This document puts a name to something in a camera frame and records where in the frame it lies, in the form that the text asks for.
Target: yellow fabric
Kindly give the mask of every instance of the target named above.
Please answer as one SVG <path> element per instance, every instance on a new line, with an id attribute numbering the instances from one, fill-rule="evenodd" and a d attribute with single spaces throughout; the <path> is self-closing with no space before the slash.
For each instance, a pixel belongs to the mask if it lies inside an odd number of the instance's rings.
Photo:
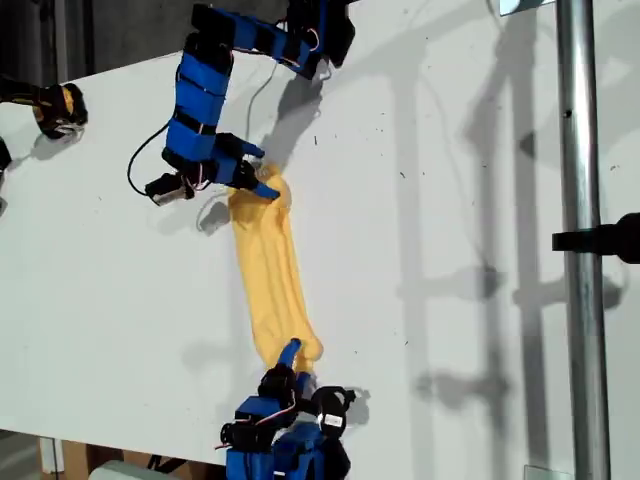
<path id="1" fill-rule="evenodd" d="M 311 371 L 322 355 L 302 297 L 291 236 L 291 193 L 274 165 L 264 167 L 260 180 L 280 192 L 270 201 L 244 190 L 230 190 L 229 210 L 236 251 L 251 310 L 253 340 L 258 353 L 273 367 L 292 338 L 302 341 L 296 371 Z"/>

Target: black wire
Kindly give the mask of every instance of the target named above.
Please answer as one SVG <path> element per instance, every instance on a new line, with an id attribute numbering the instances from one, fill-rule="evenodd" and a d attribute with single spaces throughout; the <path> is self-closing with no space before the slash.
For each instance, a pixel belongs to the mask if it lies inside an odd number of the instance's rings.
<path id="1" fill-rule="evenodd" d="M 247 128 L 245 132 L 246 138 L 249 138 L 249 133 L 251 130 L 251 109 L 253 109 L 253 102 L 256 100 L 258 95 L 260 95 L 260 92 L 262 92 L 265 88 L 267 88 L 267 85 L 269 85 L 269 83 L 271 83 L 271 80 L 273 80 L 273 75 L 276 73 L 277 66 L 278 64 L 276 63 L 273 66 L 273 70 L 271 70 L 271 75 L 269 75 L 269 78 L 267 78 L 266 82 L 260 85 L 260 88 L 258 88 L 258 90 L 255 91 L 255 93 L 251 97 L 251 100 L 249 101 L 249 108 L 247 109 L 247 126 L 246 126 Z"/>
<path id="2" fill-rule="evenodd" d="M 136 152 L 131 156 L 131 160 L 129 160 L 129 166 L 127 167 L 127 180 L 129 180 L 129 185 L 131 185 L 131 188 L 133 188 L 133 190 L 138 193 L 139 195 L 142 195 L 143 197 L 146 197 L 147 194 L 144 193 L 142 190 L 138 189 L 138 187 L 136 187 L 133 184 L 133 181 L 131 180 L 131 167 L 133 167 L 133 161 L 136 159 L 136 157 L 138 156 L 138 154 L 144 150 L 144 148 L 149 145 L 149 143 L 156 138 L 158 135 L 160 135 L 162 132 L 164 132 L 167 127 L 169 126 L 169 122 L 165 123 L 164 126 L 158 130 L 156 133 L 154 133 L 153 135 L 151 135 L 149 138 L 147 138 L 144 143 L 142 145 L 140 145 L 138 147 L 138 150 L 136 150 Z"/>

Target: cable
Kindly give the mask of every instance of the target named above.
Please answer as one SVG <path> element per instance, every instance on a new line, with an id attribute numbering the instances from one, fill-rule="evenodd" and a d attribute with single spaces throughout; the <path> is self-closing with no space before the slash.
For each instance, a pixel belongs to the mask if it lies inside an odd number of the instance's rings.
<path id="1" fill-rule="evenodd" d="M 316 46 L 311 49 L 312 52 L 315 52 L 320 46 L 320 37 L 318 36 L 318 32 L 315 28 L 310 28 L 307 31 L 313 33 L 316 36 Z"/>
<path id="2" fill-rule="evenodd" d="M 471 244 L 471 247 L 475 251 L 476 255 L 478 256 L 478 259 L 482 262 L 482 264 L 489 265 L 488 259 L 486 258 L 484 252 L 482 251 L 482 248 L 480 248 L 480 245 L 478 245 L 474 241 L 473 233 L 470 232 L 469 229 L 467 228 L 467 226 L 471 225 L 472 222 L 469 219 L 469 216 L 467 215 L 468 209 L 463 208 L 463 204 L 468 205 L 471 202 L 464 188 L 464 182 L 462 180 L 462 175 L 460 174 L 460 169 L 458 168 L 458 162 L 456 161 L 456 157 L 453 151 L 451 150 L 451 141 L 450 141 L 451 137 L 449 135 L 450 129 L 449 129 L 449 122 L 447 120 L 447 114 L 446 114 L 445 108 L 442 105 L 440 97 L 438 96 L 438 92 L 435 90 L 433 85 L 431 85 L 429 80 L 427 80 L 427 78 L 423 74 L 419 74 L 419 76 L 420 76 L 420 80 L 422 80 L 423 85 L 431 92 L 431 98 L 440 116 L 440 126 L 442 129 L 441 135 L 445 139 L 445 142 L 444 142 L 445 155 L 449 160 L 448 164 L 451 166 L 451 169 L 453 171 L 453 176 L 455 178 L 456 183 L 458 184 L 458 192 L 463 200 L 462 202 L 460 202 L 461 203 L 460 215 L 464 220 L 463 224 L 464 224 L 464 230 L 465 230 L 467 240 Z"/>
<path id="3" fill-rule="evenodd" d="M 143 197 L 146 197 L 147 194 L 144 193 L 142 190 L 138 189 L 138 187 L 136 187 L 133 184 L 133 181 L 131 180 L 131 167 L 133 167 L 133 162 L 136 159 L 136 157 L 138 156 L 138 154 L 144 150 L 144 148 L 149 145 L 149 143 L 156 138 L 158 135 L 160 135 L 162 132 L 164 132 L 167 127 L 169 127 L 169 122 L 165 123 L 164 126 L 158 130 L 156 133 L 154 133 L 153 135 L 151 135 L 149 138 L 147 138 L 144 143 L 142 145 L 140 145 L 138 147 L 138 150 L 136 150 L 136 152 L 131 156 L 131 160 L 129 160 L 129 166 L 127 167 L 127 180 L 129 181 L 129 185 L 131 186 L 131 188 L 133 189 L 134 192 L 136 192 L 139 195 L 142 195 Z"/>
<path id="4" fill-rule="evenodd" d="M 203 190 L 206 190 L 207 188 L 209 188 L 211 183 L 211 180 L 207 180 L 203 185 L 200 185 L 198 188 L 196 188 L 196 191 L 202 192 Z"/>
<path id="5" fill-rule="evenodd" d="M 502 30 L 500 26 L 500 21 L 498 20 L 498 16 L 496 15 L 496 9 L 493 8 L 493 2 L 491 0 L 485 0 L 485 5 L 487 6 L 487 10 L 489 10 L 489 14 L 491 15 L 491 20 L 493 24 L 496 26 L 498 30 Z"/>
<path id="6" fill-rule="evenodd" d="M 273 70 L 271 70 L 271 75 L 269 75 L 269 78 L 267 78 L 267 80 L 262 85 L 260 85 L 260 88 L 258 88 L 258 90 L 256 90 L 256 92 L 251 96 L 251 100 L 249 101 L 249 108 L 247 109 L 247 125 L 245 130 L 245 137 L 247 139 L 249 138 L 251 133 L 251 110 L 253 109 L 253 102 L 256 100 L 258 95 L 260 95 L 260 92 L 267 88 L 267 85 L 269 85 L 271 80 L 273 80 L 273 75 L 276 73 L 276 68 L 278 68 L 277 63 L 273 66 Z"/>

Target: robot finger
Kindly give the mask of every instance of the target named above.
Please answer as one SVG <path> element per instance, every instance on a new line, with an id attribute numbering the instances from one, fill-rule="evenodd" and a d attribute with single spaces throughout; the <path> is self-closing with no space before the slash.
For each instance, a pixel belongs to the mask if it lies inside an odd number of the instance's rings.
<path id="1" fill-rule="evenodd" d="M 262 182 L 258 182 L 256 188 L 254 188 L 252 191 L 259 197 L 268 198 L 269 200 L 275 200 L 276 198 L 280 197 L 280 192 L 274 190 L 273 188 L 265 185 Z"/>
<path id="2" fill-rule="evenodd" d="M 243 155 L 252 155 L 252 156 L 254 156 L 256 158 L 264 157 L 264 150 L 262 150 L 257 145 L 254 145 L 253 143 L 247 142 L 246 140 L 242 140 L 241 138 L 238 139 L 238 140 L 240 140 L 240 142 L 242 142 L 242 154 Z"/>

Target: metal pole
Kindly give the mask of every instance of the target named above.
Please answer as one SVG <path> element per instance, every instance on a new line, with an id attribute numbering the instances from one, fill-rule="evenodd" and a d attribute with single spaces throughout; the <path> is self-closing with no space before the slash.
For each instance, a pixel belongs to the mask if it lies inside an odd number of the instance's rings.
<path id="1" fill-rule="evenodd" d="M 591 0 L 558 0 L 565 231 L 600 224 Z M 565 254 L 576 480 L 610 480 L 602 261 Z"/>
<path id="2" fill-rule="evenodd" d="M 84 55 L 85 75 L 96 73 L 96 45 L 95 24 L 93 15 L 93 0 L 82 1 L 83 30 L 84 30 Z"/>
<path id="3" fill-rule="evenodd" d="M 53 18 L 55 22 L 57 82 L 63 83 L 69 80 L 66 0 L 55 0 Z"/>

